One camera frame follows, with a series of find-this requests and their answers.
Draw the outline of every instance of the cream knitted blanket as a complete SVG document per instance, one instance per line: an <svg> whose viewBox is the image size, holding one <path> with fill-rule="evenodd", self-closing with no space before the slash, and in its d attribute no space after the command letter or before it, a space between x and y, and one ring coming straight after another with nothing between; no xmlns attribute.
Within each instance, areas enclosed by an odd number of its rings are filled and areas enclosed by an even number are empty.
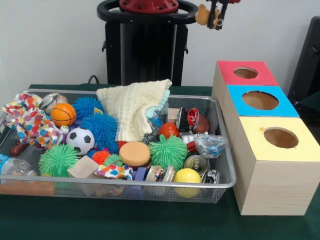
<svg viewBox="0 0 320 240"><path fill-rule="evenodd" d="M171 85L166 79L98 89L96 95L104 110L118 123L115 140L142 141L145 134L151 134L146 109L157 107Z"/></svg>

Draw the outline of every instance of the yellow ball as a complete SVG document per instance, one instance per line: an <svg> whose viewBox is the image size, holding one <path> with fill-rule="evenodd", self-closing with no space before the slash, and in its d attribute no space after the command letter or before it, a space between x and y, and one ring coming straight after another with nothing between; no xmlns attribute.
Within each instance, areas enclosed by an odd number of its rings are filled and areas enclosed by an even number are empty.
<svg viewBox="0 0 320 240"><path fill-rule="evenodd" d="M201 176L191 168L183 168L176 172L173 181L175 183L201 183ZM199 193L199 188L194 187L176 187L176 193L183 198L192 198Z"/></svg>

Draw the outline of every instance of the wire mesh basket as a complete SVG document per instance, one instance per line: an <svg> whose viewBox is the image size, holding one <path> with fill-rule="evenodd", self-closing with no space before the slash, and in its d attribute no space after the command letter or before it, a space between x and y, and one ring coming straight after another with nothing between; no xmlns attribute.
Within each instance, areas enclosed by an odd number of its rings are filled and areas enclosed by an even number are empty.
<svg viewBox="0 0 320 240"><path fill-rule="evenodd" d="M86 96L97 97L95 92L91 91L48 89L28 89L27 91L42 98L50 93L60 93L68 98L70 104L74 103L78 98ZM207 96L170 95L168 106L169 108L197 108L199 113L206 116L209 121L209 133L222 135L227 138L221 109L217 100ZM0 117L1 125L3 125L5 117L6 113ZM10 129L0 144L0 154L9 156L11 148L18 140L17 132ZM43 153L43 149L29 145L18 158L27 161L31 165L32 170L39 175L38 163ZM217 170L220 173L218 183L149 182L116 179L0 175L0 194L217 203L225 190L231 188L236 183L236 173L230 148L227 147L223 150L223 153L218 158L210 159L209 168ZM92 192L92 194L85 194L88 192L85 190L90 190L89 192Z"/></svg>

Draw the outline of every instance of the black steering wheel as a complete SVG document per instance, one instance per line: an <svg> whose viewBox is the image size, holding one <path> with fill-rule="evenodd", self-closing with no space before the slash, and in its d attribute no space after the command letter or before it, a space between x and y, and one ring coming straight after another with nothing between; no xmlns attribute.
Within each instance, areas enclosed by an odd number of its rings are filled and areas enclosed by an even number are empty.
<svg viewBox="0 0 320 240"><path fill-rule="evenodd" d="M179 0L179 8L187 13L161 13L161 14L145 14L124 11L111 11L119 8L119 0L106 0L101 2L96 11L98 17L106 22L116 22L121 24L193 24L196 22L195 16L198 7L191 2Z"/></svg>

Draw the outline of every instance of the black and white ball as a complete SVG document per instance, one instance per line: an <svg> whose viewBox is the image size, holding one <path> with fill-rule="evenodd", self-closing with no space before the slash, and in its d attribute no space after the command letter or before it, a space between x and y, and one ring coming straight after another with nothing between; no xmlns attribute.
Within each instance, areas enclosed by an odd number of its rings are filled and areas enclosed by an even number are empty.
<svg viewBox="0 0 320 240"><path fill-rule="evenodd" d="M76 127L66 136L66 144L74 147L79 155L85 155L95 146L95 138L90 130Z"/></svg>

